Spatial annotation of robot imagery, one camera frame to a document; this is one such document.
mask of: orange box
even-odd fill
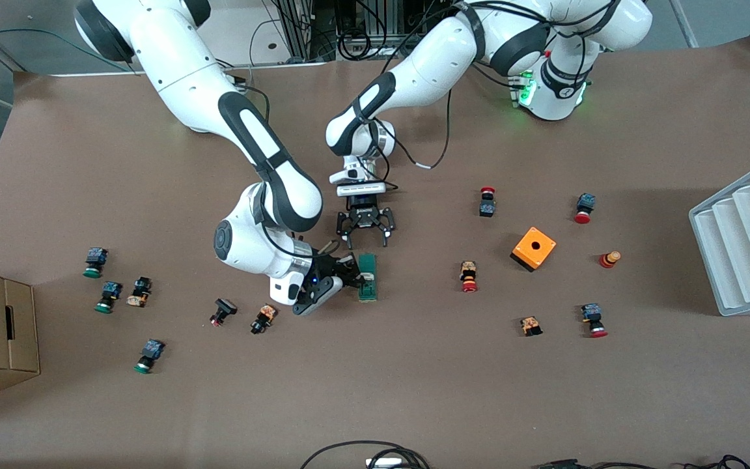
[[[554,249],[557,243],[554,243],[550,237],[542,234],[542,231],[529,228],[529,232],[514,246],[511,251],[511,259],[517,261],[529,272],[533,272],[546,261],[548,253]]]

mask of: brown table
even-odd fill
[[[315,246],[343,206],[324,126],[380,66],[255,72],[271,125],[324,189]],[[750,39],[605,54],[592,79],[570,119],[541,122],[468,72],[444,163],[393,156],[390,246],[356,234],[356,252],[378,255],[380,300],[346,289],[253,336],[268,280],[212,251],[217,223],[258,180],[238,149],[182,127],[146,78],[18,74],[0,143],[0,274],[36,287],[42,374],[0,393],[0,468],[299,467],[356,438],[441,469],[750,461],[750,317],[716,314],[688,223],[750,170]],[[438,156],[443,101],[383,117],[419,160]],[[490,220],[476,213],[483,185],[497,188]],[[598,196],[586,226],[571,220],[583,192]],[[532,225],[557,248],[527,273],[508,253]],[[104,279],[126,293],[154,279],[146,309],[92,311],[91,246],[110,250]],[[602,269],[611,249],[624,258]],[[464,259],[479,265],[475,294],[459,289]],[[214,329],[217,297],[240,311]],[[580,323],[591,301],[608,338]],[[528,315],[544,335],[521,336]],[[142,377],[132,368],[151,337],[169,346]],[[373,452],[315,467],[360,467]]]

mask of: green circuit board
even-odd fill
[[[362,253],[357,258],[357,267],[361,270],[361,274],[372,274],[372,279],[367,279],[363,285],[357,288],[357,299],[362,303],[377,300],[378,288],[376,281],[378,277],[375,274],[375,254]]]

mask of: gray floor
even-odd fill
[[[72,21],[77,0],[0,0],[0,30],[45,29],[86,48]],[[654,26],[637,50],[671,50],[687,47],[667,0],[649,0]],[[690,0],[685,12],[699,45],[723,44],[750,33],[750,0]],[[246,24],[253,29],[255,25]],[[112,72],[113,66],[89,57],[51,35],[31,32],[0,33],[0,41],[27,69],[39,74],[75,74],[76,72]],[[233,47],[247,48],[247,44]],[[11,75],[0,65],[0,98],[12,100]],[[8,119],[8,110],[0,107],[0,137]]]

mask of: robotic arm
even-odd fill
[[[438,101],[471,63],[482,60],[503,77],[521,79],[522,72],[537,70],[524,80],[519,103],[541,119],[564,119],[579,103],[600,46],[633,47],[652,23],[642,0],[464,0],[452,8],[455,16],[441,20],[407,59],[369,83],[326,128],[327,145],[344,160],[330,182],[352,208],[339,214],[340,235],[368,227],[341,223],[359,220],[355,210],[362,195],[369,201],[366,210],[378,210],[375,198],[385,192],[374,171],[360,170],[373,169],[393,149],[393,126],[373,122],[379,113]],[[545,54],[551,42],[553,50]]]
[[[197,33],[210,15],[208,0],[83,0],[74,14],[94,50],[127,63],[137,56],[182,124],[233,142],[262,179],[242,192],[218,225],[214,249],[221,261],[267,274],[270,296],[294,306],[298,315],[309,314],[342,286],[358,285],[352,256],[319,255],[286,235],[315,225],[322,196]]]

